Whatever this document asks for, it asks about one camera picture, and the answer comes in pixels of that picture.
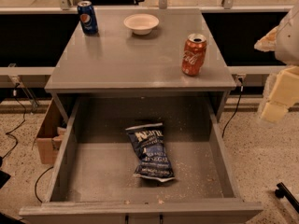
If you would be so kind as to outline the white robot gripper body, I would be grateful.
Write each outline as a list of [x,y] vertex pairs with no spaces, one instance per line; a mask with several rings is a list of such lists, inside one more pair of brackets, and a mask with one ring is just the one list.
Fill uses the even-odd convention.
[[287,65],[299,65],[299,4],[279,23],[275,57]]

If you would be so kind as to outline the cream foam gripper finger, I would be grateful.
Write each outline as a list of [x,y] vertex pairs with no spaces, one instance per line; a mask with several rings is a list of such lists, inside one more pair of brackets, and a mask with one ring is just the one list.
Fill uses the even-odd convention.
[[288,66],[276,75],[274,86],[266,100],[261,119],[279,122],[290,107],[299,102],[299,67]]
[[254,48],[263,52],[274,51],[276,48],[277,32],[278,28],[274,27],[255,43]]

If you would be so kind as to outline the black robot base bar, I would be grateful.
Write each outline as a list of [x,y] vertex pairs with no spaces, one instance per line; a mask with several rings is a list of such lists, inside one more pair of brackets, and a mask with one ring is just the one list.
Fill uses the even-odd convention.
[[299,214],[299,202],[282,182],[277,184],[275,196],[279,199],[286,198],[294,210]]

